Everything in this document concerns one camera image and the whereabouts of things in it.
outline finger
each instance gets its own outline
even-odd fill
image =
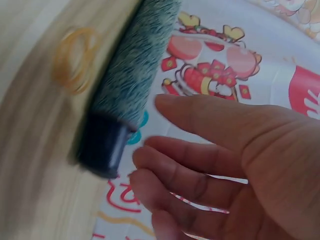
[[[156,97],[155,106],[179,128],[238,154],[247,148],[248,152],[259,152],[285,131],[274,131],[278,134],[259,146],[252,144],[258,138],[270,131],[286,128],[290,123],[308,119],[282,107],[245,105],[207,95],[185,97],[162,94]]]
[[[152,226],[157,240],[192,240],[185,235],[174,218],[166,211],[157,210],[152,214]]]
[[[193,171],[149,146],[137,149],[133,162],[138,169],[152,171],[170,192],[217,209],[228,210],[244,186]]]
[[[185,233],[207,239],[221,239],[228,214],[200,210],[177,199],[147,169],[133,172],[130,184],[134,195],[150,212],[168,212]]]
[[[199,144],[180,139],[153,136],[145,145],[167,155],[186,168],[200,173],[245,179],[241,160],[230,150],[215,144]]]

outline hand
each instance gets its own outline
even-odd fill
[[[151,137],[133,154],[134,194],[158,240],[320,239],[320,122],[276,106],[159,95],[155,106],[214,144]],[[249,184],[209,175],[248,179]],[[228,210],[196,209],[174,197]]]

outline wooden surface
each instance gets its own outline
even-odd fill
[[[91,239],[105,183],[68,156],[93,84],[70,95],[53,58],[70,29],[93,29],[96,79],[138,2],[0,1],[0,240]]]

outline dark blue cap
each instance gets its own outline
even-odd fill
[[[79,163],[102,178],[117,178],[130,133],[130,128],[114,117],[89,113],[77,153]]]

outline fuzzy fabric roller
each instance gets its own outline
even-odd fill
[[[118,176],[124,147],[138,128],[181,2],[142,1],[93,96],[77,157],[103,178]]]

